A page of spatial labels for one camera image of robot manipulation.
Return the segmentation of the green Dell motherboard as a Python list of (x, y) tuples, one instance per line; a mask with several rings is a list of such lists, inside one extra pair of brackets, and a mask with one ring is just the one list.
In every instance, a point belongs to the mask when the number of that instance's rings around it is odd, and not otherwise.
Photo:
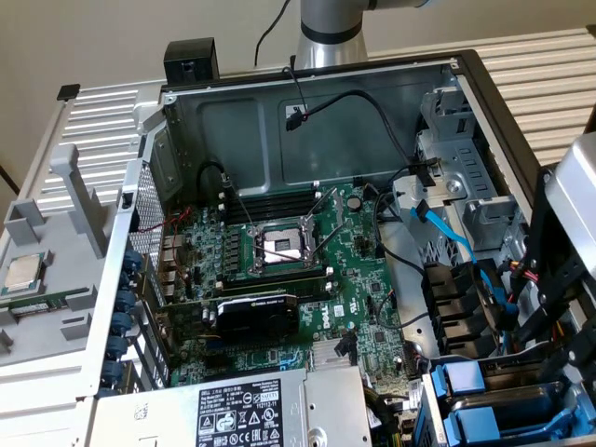
[[(255, 222), (241, 199), (221, 200), (216, 206), (187, 208), (176, 213), (163, 240), (160, 276), (167, 305), (222, 300), (266, 292), (296, 296), (299, 288), (326, 282), (329, 301), (299, 304), (299, 331), (280, 341), (226, 344), (211, 340), (177, 342), (161, 331), (169, 353), (169, 382), (189, 386), (208, 381), (284, 372), (311, 366), (315, 342), (341, 339), (347, 331), (358, 336), (358, 365), (368, 387), (396, 400), (408, 397), (408, 382), (417, 373), (418, 356), (406, 346), (405, 332), (418, 317), (402, 317), (399, 295), (390, 270), (397, 264), (393, 250), (381, 239), (384, 224), (397, 220), (390, 194), (384, 188), (349, 183), (315, 188), (324, 194), (336, 187), (338, 213), (332, 202), (313, 219), (318, 233), (320, 266), (254, 276), (247, 272), (250, 245), (247, 230)], [(358, 196), (359, 212), (346, 200)], [(247, 223), (229, 224), (229, 208), (241, 207)]]

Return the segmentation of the empty blue disk carrier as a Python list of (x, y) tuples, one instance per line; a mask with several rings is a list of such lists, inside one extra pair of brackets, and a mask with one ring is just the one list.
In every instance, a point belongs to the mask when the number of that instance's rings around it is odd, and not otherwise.
[(513, 447), (588, 435), (591, 425), (564, 409), (546, 424), (500, 429), (491, 407), (457, 410), (443, 420), (448, 447)]

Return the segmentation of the CPU socket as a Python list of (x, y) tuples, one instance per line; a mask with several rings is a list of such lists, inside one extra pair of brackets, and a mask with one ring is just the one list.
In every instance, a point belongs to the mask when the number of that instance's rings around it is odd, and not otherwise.
[(260, 223), (247, 230), (247, 237), (250, 245), (247, 272), (251, 275), (310, 270), (321, 264), (313, 218)]

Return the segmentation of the silver finned heatsink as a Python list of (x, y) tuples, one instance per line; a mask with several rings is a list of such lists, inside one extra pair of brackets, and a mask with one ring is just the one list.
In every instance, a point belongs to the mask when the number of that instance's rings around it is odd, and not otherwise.
[(311, 366), (315, 372), (343, 369), (352, 367), (348, 357), (340, 358), (334, 352), (334, 347), (340, 339), (315, 342), (312, 346)]

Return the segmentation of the black graphics card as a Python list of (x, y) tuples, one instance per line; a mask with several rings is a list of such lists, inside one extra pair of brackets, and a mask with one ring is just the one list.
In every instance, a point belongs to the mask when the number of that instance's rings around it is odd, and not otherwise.
[(295, 295), (266, 292), (167, 305), (156, 319), (159, 329), (177, 342), (261, 343), (280, 341), (299, 331), (299, 304)]

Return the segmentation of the silver hard disk blue carrier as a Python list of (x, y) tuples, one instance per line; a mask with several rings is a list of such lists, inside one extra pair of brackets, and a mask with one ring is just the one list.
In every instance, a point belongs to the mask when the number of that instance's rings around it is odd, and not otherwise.
[(537, 362), (462, 360), (432, 370), (442, 416), (491, 407), (500, 429), (546, 424), (565, 407), (562, 376), (540, 381)]

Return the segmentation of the green RAM stick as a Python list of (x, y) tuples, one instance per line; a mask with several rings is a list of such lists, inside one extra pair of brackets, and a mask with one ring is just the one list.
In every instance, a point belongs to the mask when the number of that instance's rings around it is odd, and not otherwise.
[(78, 289), (74, 291), (43, 294), (36, 296), (8, 297), (0, 296), (0, 309), (7, 308), (10, 315), (19, 321), (22, 318), (37, 314), (51, 313), (67, 308), (68, 298), (76, 297), (81, 293), (87, 294), (89, 289)]

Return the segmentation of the disk bay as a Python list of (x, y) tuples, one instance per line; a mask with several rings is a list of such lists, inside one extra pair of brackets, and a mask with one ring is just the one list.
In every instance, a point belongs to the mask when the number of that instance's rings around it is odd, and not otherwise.
[(551, 345), (520, 353), (431, 359), (412, 447), (596, 447), (596, 393)]

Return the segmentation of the grey power supply unit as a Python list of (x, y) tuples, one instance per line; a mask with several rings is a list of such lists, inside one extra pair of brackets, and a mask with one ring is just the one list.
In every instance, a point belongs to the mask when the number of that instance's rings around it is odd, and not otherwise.
[(103, 398), (90, 447), (372, 447), (356, 367)]

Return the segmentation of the grey plastic parts rack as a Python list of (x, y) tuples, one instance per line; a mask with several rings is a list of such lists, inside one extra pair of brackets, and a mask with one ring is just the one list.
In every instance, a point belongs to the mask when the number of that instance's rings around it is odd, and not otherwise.
[(58, 356), (84, 348), (102, 279), (116, 207), (103, 205), (87, 187), (78, 167), (75, 144), (54, 147), (52, 172), (64, 182), (73, 202), (69, 210), (44, 213), (33, 198), (13, 201), (4, 227), (7, 240), (0, 248), (0, 289), (14, 258), (44, 252), (46, 268), (33, 291), (8, 297), (36, 296), (89, 289), (68, 298), (68, 307), (16, 321), (0, 309), (0, 367)]

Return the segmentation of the open grey PC case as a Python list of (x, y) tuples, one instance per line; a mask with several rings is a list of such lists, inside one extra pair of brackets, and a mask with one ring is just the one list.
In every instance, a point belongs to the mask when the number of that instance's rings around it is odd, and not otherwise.
[[(85, 447), (90, 447), (101, 399), (180, 387), (169, 382), (169, 353), (155, 316), (165, 302), (163, 240), (176, 213), (218, 205), (217, 194), (228, 186), (273, 192), (349, 183), (386, 189), (397, 220), (383, 225), (381, 239), (398, 261), (390, 270), (398, 311), (402, 317), (418, 317), (405, 332), (406, 346), (419, 358), (414, 380), (422, 380), (431, 359), (450, 356), (439, 351), (422, 290), (425, 266), (441, 263), (426, 263), (410, 248), (390, 182), (413, 161), (424, 95), (465, 84), (471, 85), (468, 103), (475, 107), (498, 180), (511, 194), (532, 197), (539, 169), (556, 169), (585, 130), (558, 158), (538, 161), (494, 85), (482, 69), (470, 65), (469, 56), (306, 72), (289, 65), (274, 74), (164, 87), (156, 122), (142, 132), (139, 157), (129, 168), (118, 203), (110, 246), (113, 266), (101, 290), (107, 303), (104, 351)], [(572, 249), (565, 237), (562, 226), (551, 221), (546, 232), (549, 272), (569, 261)], [(516, 331), (539, 307), (534, 283), (527, 281), (519, 294), (513, 292), (515, 267), (524, 260), (525, 253), (519, 261), (467, 261), (480, 268), (503, 307), (497, 349), (487, 358), (557, 343), (569, 326), (557, 324), (525, 344), (517, 341)], [(412, 447), (417, 408), (410, 408), (409, 397), (389, 399), (359, 375), (372, 447)]]

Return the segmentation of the silver CPU chip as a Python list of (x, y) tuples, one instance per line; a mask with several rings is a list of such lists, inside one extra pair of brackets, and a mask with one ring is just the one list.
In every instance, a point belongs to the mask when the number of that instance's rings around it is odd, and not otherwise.
[(0, 295), (33, 291), (46, 268), (47, 255), (39, 252), (23, 255), (10, 261)]

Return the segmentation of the black box-shaped bracket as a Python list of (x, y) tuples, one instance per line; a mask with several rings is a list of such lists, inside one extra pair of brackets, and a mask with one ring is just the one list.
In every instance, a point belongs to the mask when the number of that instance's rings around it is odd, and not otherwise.
[(172, 86), (220, 78), (213, 37), (170, 42), (164, 53), (163, 65), (167, 82)]

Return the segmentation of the black RAM slot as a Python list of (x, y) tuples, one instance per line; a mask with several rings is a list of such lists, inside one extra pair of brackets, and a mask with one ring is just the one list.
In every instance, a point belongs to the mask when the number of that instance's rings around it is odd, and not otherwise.
[(238, 186), (228, 186), (217, 194), (219, 199), (231, 200), (232, 198), (240, 198), (246, 201), (263, 201), (263, 200), (307, 200), (313, 201), (322, 197), (322, 193), (315, 189), (298, 189), (298, 190), (282, 190), (282, 191), (260, 191), (250, 189), (240, 189)]
[(300, 208), (307, 205), (314, 205), (315, 194), (312, 192), (297, 192), (289, 194), (279, 194), (270, 196), (247, 196), (242, 197), (241, 201), (247, 208), (263, 207), (290, 207)]
[[(306, 215), (310, 211), (310, 209), (310, 206), (300, 208), (265, 207), (260, 209), (248, 209), (248, 212), (253, 221), (260, 222)], [(243, 224), (249, 221), (246, 212), (241, 207), (229, 208), (225, 214), (224, 220), (228, 224)]]
[(298, 301), (301, 304), (329, 301), (332, 298), (332, 290), (326, 288), (326, 282), (307, 284), (296, 292)]
[(248, 197), (242, 202), (250, 214), (285, 210), (298, 210), (298, 213), (306, 213), (315, 205), (316, 199), (311, 193), (300, 193)]

